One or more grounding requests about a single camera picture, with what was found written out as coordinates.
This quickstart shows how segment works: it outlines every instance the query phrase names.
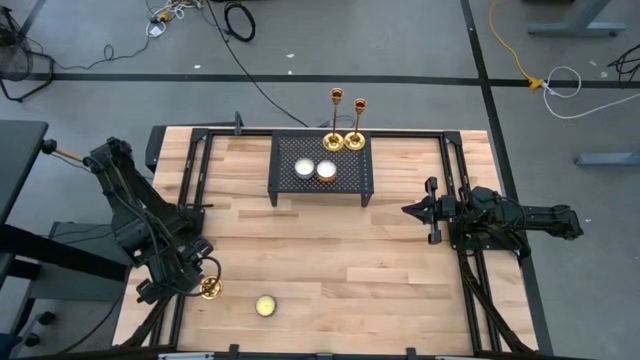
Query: concrete floor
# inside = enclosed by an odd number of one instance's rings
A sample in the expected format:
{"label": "concrete floor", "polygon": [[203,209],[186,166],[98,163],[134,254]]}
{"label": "concrete floor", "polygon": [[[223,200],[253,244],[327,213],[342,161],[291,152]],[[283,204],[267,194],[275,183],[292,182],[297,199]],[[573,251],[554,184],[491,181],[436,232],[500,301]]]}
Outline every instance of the concrete floor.
{"label": "concrete floor", "polygon": [[[36,0],[1,3],[12,7],[22,23]],[[567,65],[585,79],[600,80],[604,71],[604,79],[613,80],[616,74],[606,63],[637,45],[637,2],[612,2],[599,17],[626,22],[629,30],[615,39],[534,38],[526,33],[528,22],[571,16],[582,3],[507,1],[496,10],[496,27],[519,50],[533,76],[544,77],[553,67]],[[489,32],[489,4],[488,0],[471,4],[489,76],[520,79],[511,55]],[[29,31],[61,63],[86,65],[98,60],[106,43],[114,46],[116,54],[131,53],[144,44],[143,1],[86,0],[68,5],[68,0],[46,0]],[[457,1],[269,0],[246,5],[256,18],[258,35],[250,44],[232,40],[231,46],[253,74],[477,76]],[[221,17],[222,7],[214,6]],[[73,72],[241,74],[215,30],[189,10],[184,20],[171,23],[140,56]],[[34,84],[24,81],[9,86],[20,92]],[[489,129],[476,86],[262,84],[278,104],[310,124],[331,115],[326,96],[334,86],[345,89],[347,100],[367,98],[366,126]],[[559,113],[575,114],[633,91],[589,89],[575,99],[551,103]],[[636,119],[640,100],[563,121],[547,112],[540,91],[494,88],[493,93],[520,200],[532,205],[569,204],[585,230],[575,242],[529,234],[555,353],[634,358],[640,353],[640,283],[636,280],[640,243],[635,222],[640,169],[578,168],[572,160],[580,152],[640,150]],[[47,136],[78,153],[86,153],[107,137],[120,137],[133,145],[135,160],[145,174],[141,164],[153,125],[229,121],[236,110],[247,125],[295,125],[250,83],[59,81],[24,104],[0,99],[0,109],[2,118],[47,121]],[[10,223],[47,233],[53,221],[101,223],[108,222],[110,215],[94,177],[41,156]],[[3,306],[4,299],[15,297],[20,287],[13,282],[3,288]],[[110,304],[49,301],[37,306],[53,309],[62,320],[56,325],[58,337],[49,338],[30,354],[50,353],[73,343],[104,316]],[[9,310],[3,311],[2,318]],[[83,348],[108,346],[114,325],[111,319]]]}

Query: table leg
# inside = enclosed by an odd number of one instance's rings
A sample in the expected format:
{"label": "table leg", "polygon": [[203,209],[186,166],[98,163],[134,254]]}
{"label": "table leg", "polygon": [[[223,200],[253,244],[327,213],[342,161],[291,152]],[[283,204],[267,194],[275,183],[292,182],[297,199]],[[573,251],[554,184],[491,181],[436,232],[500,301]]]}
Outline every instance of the table leg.
{"label": "table leg", "polygon": [[360,194],[360,205],[362,207],[367,207],[367,205],[369,205],[369,200],[371,200],[371,196],[373,196],[371,193]]}
{"label": "table leg", "polygon": [[271,206],[278,206],[278,193],[275,191],[269,191],[269,199],[271,200]]}

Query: small candle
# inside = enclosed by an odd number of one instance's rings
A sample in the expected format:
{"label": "small candle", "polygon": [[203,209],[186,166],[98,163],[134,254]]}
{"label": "small candle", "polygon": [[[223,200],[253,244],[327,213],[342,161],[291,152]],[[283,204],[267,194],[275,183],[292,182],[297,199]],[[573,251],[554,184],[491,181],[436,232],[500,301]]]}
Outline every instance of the small candle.
{"label": "small candle", "polygon": [[318,164],[318,178],[320,181],[333,181],[336,178],[336,164],[330,160],[322,160]]}
{"label": "small candle", "polygon": [[295,169],[296,175],[298,175],[299,178],[308,179],[313,176],[315,164],[311,159],[302,158],[296,161]]}

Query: wire bundle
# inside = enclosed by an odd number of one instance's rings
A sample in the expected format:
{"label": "wire bundle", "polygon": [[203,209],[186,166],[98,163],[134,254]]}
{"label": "wire bundle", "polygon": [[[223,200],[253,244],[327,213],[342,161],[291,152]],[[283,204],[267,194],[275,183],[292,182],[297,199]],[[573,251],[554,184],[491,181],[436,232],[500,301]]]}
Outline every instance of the wire bundle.
{"label": "wire bundle", "polygon": [[[580,77],[580,74],[578,74],[577,71],[575,71],[574,69],[568,67],[568,66],[558,66],[553,68],[553,70],[551,70],[551,72],[549,73],[549,75],[547,76],[547,81],[544,81],[544,79],[540,79],[540,78],[535,78],[532,76],[529,76],[523,69],[522,65],[520,64],[520,58],[518,57],[518,53],[513,50],[513,48],[511,48],[504,40],[502,40],[502,38],[500,37],[500,35],[498,34],[498,32],[496,31],[495,27],[493,26],[493,12],[494,9],[496,7],[496,5],[500,2],[503,2],[505,0],[493,0],[491,2],[491,7],[489,8],[489,27],[491,28],[491,32],[493,33],[493,35],[495,36],[495,38],[498,40],[498,42],[500,42],[500,44],[502,44],[502,46],[504,46],[507,50],[509,50],[511,52],[511,54],[513,54],[513,57],[516,60],[516,65],[518,66],[518,70],[520,70],[520,73],[527,79],[527,81],[529,81],[529,88],[531,89],[537,89],[539,87],[544,88],[544,91],[542,93],[542,98],[544,99],[544,104],[547,107],[547,110],[549,110],[549,112],[551,113],[551,115],[559,118],[559,119],[563,119],[563,120],[571,120],[571,119],[577,119],[577,118],[581,118],[583,116],[592,114],[596,111],[600,111],[603,109],[606,109],[608,107],[611,106],[615,106],[618,104],[622,104],[624,102],[627,102],[629,100],[635,99],[636,97],[640,97],[640,93],[631,95],[629,97],[626,97],[622,100],[618,100],[618,101],[614,101],[612,103],[609,104],[605,104],[602,106],[599,106],[597,108],[591,109],[589,111],[585,111],[581,114],[577,114],[577,115],[570,115],[570,116],[565,116],[565,115],[559,115],[557,114],[555,111],[553,111],[553,109],[551,109],[551,106],[549,105],[549,101],[547,100],[547,95],[552,95],[552,96],[557,96],[559,98],[562,99],[570,99],[576,95],[578,95],[578,93],[580,93],[580,90],[582,89],[582,78]],[[611,64],[609,64],[608,66],[615,66],[616,71],[618,72],[618,81],[621,80],[621,76],[624,74],[631,74],[631,77],[629,78],[628,81],[631,81],[631,79],[633,79],[633,76],[635,75],[635,73],[638,71],[638,68],[640,68],[640,58],[636,58],[636,59],[632,59],[632,60],[627,60],[627,56],[629,56],[629,54],[631,54],[632,52],[636,51],[640,49],[640,45],[626,51],[624,54],[622,54],[622,56],[620,56],[620,58],[618,58],[618,60],[612,62]],[[635,65],[634,67],[632,67],[629,70],[624,70],[623,66],[625,64],[628,63],[632,63],[632,62],[639,62],[637,65]],[[575,75],[576,79],[578,80],[578,87],[576,88],[576,91],[573,92],[572,94],[568,94],[568,95],[563,95],[557,91],[555,91],[552,87],[551,87],[551,77],[553,76],[553,74],[558,71],[558,70],[566,70],[571,72],[573,75]]]}
{"label": "wire bundle", "polygon": [[[620,87],[624,88],[624,85],[622,84],[622,75],[627,75],[627,74],[631,74],[631,76],[629,76],[629,79],[627,79],[627,83],[630,83],[633,80],[633,77],[636,75],[636,72],[638,71],[638,69],[640,68],[640,58],[635,58],[635,59],[631,59],[631,60],[627,60],[627,57],[629,55],[631,55],[631,53],[633,53],[634,51],[640,50],[640,44],[632,47],[631,49],[627,50],[624,52],[624,54],[620,55],[620,57],[611,62],[609,65],[607,65],[607,67],[614,67],[616,69],[616,71],[618,72],[618,81],[620,82]],[[631,63],[636,63],[636,65],[632,66],[630,69],[625,70],[624,69],[624,65],[625,64],[631,64]]]}

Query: wooden tabletop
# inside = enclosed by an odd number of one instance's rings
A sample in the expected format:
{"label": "wooden tabletop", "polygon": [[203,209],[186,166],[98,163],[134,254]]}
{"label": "wooden tabletop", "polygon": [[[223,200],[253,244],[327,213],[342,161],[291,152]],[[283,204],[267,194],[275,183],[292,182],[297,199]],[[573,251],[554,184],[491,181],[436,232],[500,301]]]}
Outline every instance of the wooden tabletop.
{"label": "wooden tabletop", "polygon": [[[153,185],[169,202],[178,199],[190,133],[169,127],[164,137]],[[461,134],[471,186],[500,189],[487,133]],[[214,207],[206,210],[203,235],[222,264],[224,290],[211,301],[187,298],[180,350],[227,351],[239,344],[243,352],[404,354],[415,347],[418,354],[472,353],[446,226],[440,227],[445,241],[430,246],[429,226],[400,210],[425,196],[427,177],[444,184],[436,140],[373,138],[375,194],[367,208],[359,195],[340,194],[281,194],[272,208],[270,137],[216,136],[213,144],[203,203]],[[496,307],[521,340],[537,348],[515,256],[486,251],[485,257]],[[214,275],[212,264],[204,269]],[[135,286],[147,276],[146,269],[131,272],[114,344],[151,309],[135,301]],[[254,307],[263,294],[277,300],[268,318]],[[476,308],[489,348],[484,313]]]}

